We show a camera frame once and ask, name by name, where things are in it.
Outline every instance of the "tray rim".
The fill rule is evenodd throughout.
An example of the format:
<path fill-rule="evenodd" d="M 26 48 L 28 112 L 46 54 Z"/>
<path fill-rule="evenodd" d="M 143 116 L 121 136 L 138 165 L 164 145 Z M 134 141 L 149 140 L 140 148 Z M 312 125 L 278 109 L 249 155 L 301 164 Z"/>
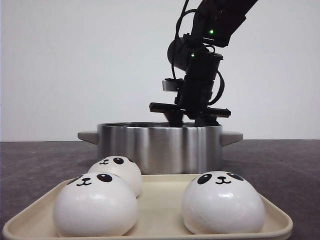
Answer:
<path fill-rule="evenodd" d="M 178 179 L 178 177 L 181 178 L 189 178 L 189 177 L 196 177 L 199 174 L 148 174 L 148 175 L 142 175 L 143 179 L 151 179 L 156 180 L 158 178 L 167 178 L 167 179 L 174 179 L 176 182 L 180 182 L 181 180 Z M 22 236 L 15 236 L 10 233 L 9 227 L 11 223 L 17 219 L 20 215 L 24 214 L 26 211 L 28 211 L 30 208 L 32 208 L 37 203 L 41 202 L 42 199 L 46 198 L 48 195 L 52 194 L 52 191 L 56 188 L 61 187 L 62 185 L 66 185 L 71 179 L 65 180 L 63 182 L 60 182 L 58 185 L 50 189 L 48 192 L 46 192 L 43 196 L 38 198 L 36 201 L 28 205 L 26 208 L 24 208 L 22 211 L 17 213 L 15 216 L 13 216 L 11 219 L 9 219 L 3 226 L 2 234 L 4 236 L 4 239 L 6 240 L 130 240 L 130 239 L 140 239 L 140 240 L 181 240 L 181 239 L 193 239 L 193 240 L 208 240 L 208 239 L 277 239 L 279 237 L 285 236 L 286 239 L 288 239 L 292 233 L 293 229 L 293 221 L 290 218 L 290 216 L 285 213 L 283 210 L 281 210 L 279 207 L 274 205 L 271 201 L 269 201 L 267 198 L 265 198 L 263 195 L 260 195 L 260 197 L 271 205 L 274 209 L 276 209 L 278 212 L 280 212 L 288 221 L 288 224 L 285 228 L 282 228 L 278 231 L 270 231 L 270 232 L 258 232 L 258 233 L 219 233 L 219 234 L 189 234 L 189 235 L 174 235 L 174 236 L 81 236 L 81 237 L 22 237 Z"/>

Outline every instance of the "robotic arm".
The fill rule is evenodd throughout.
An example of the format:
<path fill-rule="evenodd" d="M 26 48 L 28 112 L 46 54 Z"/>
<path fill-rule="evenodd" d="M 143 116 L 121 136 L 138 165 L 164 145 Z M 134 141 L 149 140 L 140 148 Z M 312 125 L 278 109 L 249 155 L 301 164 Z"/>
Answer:
<path fill-rule="evenodd" d="M 226 47 L 231 35 L 246 19 L 245 14 L 257 0 L 203 0 L 197 9 L 186 11 L 185 1 L 176 24 L 175 39 L 167 52 L 173 78 L 162 81 L 164 91 L 177 92 L 174 104 L 149 105 L 151 112 L 164 113 L 171 127 L 181 127 L 183 115 L 195 120 L 195 127 L 219 125 L 217 117 L 228 118 L 228 109 L 208 107 L 216 103 L 224 91 L 224 80 L 218 71 L 223 56 L 215 47 Z M 182 19 L 195 13 L 191 34 L 179 37 Z M 184 79 L 176 79 L 174 67 L 185 71 Z M 216 75 L 220 77 L 217 96 L 210 101 Z"/>

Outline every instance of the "black eye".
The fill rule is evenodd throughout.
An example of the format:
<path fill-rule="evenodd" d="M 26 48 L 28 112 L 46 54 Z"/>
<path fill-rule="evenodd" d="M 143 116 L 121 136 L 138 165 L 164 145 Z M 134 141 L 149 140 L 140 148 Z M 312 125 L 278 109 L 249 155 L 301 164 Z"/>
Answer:
<path fill-rule="evenodd" d="M 79 178 L 81 178 L 82 176 L 83 176 L 83 174 L 80 175 L 80 176 L 77 176 L 76 178 L 72 179 L 67 185 L 72 184 L 73 182 L 75 182 L 75 181 L 77 181 Z"/>
<path fill-rule="evenodd" d="M 210 180 L 210 178 L 212 177 L 211 174 L 205 174 L 201 177 L 199 177 L 198 179 L 198 184 L 205 184 L 206 182 L 208 182 Z"/>
<path fill-rule="evenodd" d="M 116 164 L 123 164 L 124 163 L 124 160 L 120 157 L 115 157 L 113 159 L 113 161 L 116 163 Z"/>
<path fill-rule="evenodd" d="M 96 178 L 105 183 L 110 183 L 112 181 L 112 176 L 108 174 L 98 174 Z"/>
<path fill-rule="evenodd" d="M 234 179 L 240 180 L 240 181 L 244 180 L 241 176 L 234 174 L 234 173 L 231 173 L 231 172 L 228 172 L 227 175 L 234 178 Z"/>

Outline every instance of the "dark gray tabletop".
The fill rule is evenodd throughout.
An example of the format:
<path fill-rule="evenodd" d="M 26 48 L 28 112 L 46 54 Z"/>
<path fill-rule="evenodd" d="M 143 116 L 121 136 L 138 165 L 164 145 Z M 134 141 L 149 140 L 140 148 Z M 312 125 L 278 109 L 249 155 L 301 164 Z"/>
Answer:
<path fill-rule="evenodd" d="M 96 146 L 81 141 L 2 142 L 0 147 L 1 229 L 96 161 Z M 243 140 L 224 147 L 224 158 L 221 170 L 243 176 L 292 218 L 290 240 L 320 239 L 320 140 Z"/>

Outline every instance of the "pot handle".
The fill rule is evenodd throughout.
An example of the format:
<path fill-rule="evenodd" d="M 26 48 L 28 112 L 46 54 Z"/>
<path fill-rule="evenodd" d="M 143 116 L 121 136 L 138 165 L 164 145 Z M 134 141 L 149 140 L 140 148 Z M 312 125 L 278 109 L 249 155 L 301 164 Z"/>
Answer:
<path fill-rule="evenodd" d="M 220 138 L 221 146 L 227 146 L 244 139 L 244 135 L 237 131 L 223 131 Z"/>
<path fill-rule="evenodd" d="M 78 139 L 97 145 L 98 133 L 97 131 L 81 131 L 78 132 Z"/>

